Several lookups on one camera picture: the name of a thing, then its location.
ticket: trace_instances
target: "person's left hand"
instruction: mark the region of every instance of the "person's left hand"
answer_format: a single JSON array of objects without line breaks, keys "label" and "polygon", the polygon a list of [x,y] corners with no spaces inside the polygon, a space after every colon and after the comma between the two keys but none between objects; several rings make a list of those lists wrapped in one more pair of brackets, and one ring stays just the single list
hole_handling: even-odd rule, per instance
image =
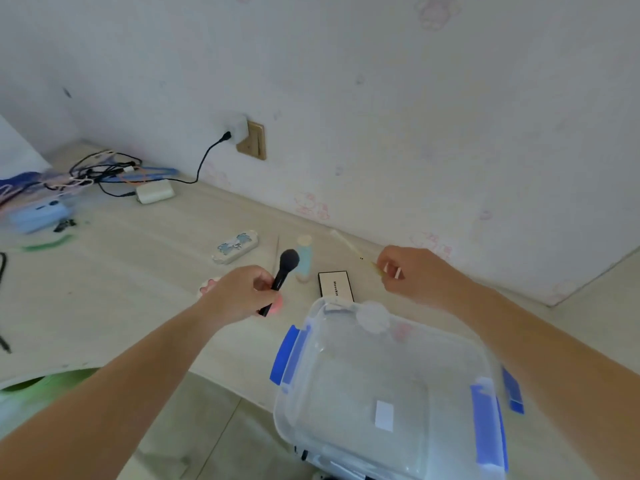
[{"label": "person's left hand", "polygon": [[263,267],[238,267],[224,275],[212,290],[204,293],[193,309],[222,326],[228,325],[273,303],[278,292],[270,289],[272,283],[273,276]]}]

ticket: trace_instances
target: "hand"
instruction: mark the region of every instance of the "hand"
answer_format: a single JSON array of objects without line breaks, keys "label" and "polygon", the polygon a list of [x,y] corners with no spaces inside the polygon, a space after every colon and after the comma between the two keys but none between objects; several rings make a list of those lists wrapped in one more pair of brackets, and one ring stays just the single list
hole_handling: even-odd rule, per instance
[{"label": "hand", "polygon": [[[382,277],[387,291],[453,314],[479,286],[427,249],[387,246],[377,265],[382,270],[387,267]],[[396,279],[398,268],[401,272]]]},{"label": "hand", "polygon": [[244,266],[227,273],[215,288],[204,293],[193,308],[204,317],[215,317],[222,326],[243,320],[273,303],[273,276],[260,266]]}]

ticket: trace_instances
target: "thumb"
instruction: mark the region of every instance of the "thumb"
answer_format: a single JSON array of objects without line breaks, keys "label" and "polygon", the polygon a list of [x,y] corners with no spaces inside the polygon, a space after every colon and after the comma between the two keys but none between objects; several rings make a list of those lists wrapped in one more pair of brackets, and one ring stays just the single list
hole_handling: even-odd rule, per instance
[{"label": "thumb", "polygon": [[404,284],[403,281],[404,280],[396,280],[387,274],[382,277],[382,284],[385,286],[385,290],[389,291],[389,293],[401,293]]},{"label": "thumb", "polygon": [[253,294],[255,297],[254,304],[256,310],[260,310],[267,305],[274,303],[280,293],[276,290],[257,291]]}]

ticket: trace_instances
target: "transparent plastic container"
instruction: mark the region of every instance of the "transparent plastic container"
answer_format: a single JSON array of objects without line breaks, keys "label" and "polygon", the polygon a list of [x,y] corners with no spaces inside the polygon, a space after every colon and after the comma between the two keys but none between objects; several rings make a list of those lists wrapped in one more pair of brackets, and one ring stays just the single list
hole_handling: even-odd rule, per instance
[{"label": "transparent plastic container", "polygon": [[504,478],[489,362],[467,339],[378,303],[320,298],[271,380],[278,433],[342,478]]}]

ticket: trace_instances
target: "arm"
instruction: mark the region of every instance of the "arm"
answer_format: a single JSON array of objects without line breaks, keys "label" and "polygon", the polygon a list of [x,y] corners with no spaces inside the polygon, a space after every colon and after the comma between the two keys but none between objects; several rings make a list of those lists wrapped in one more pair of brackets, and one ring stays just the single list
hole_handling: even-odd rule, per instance
[{"label": "arm", "polygon": [[640,376],[428,250],[388,246],[378,266],[387,267],[388,291],[452,313],[473,329],[597,475],[638,477]]},{"label": "arm", "polygon": [[235,269],[198,302],[0,442],[0,478],[112,480],[210,338],[272,303],[273,277]]}]

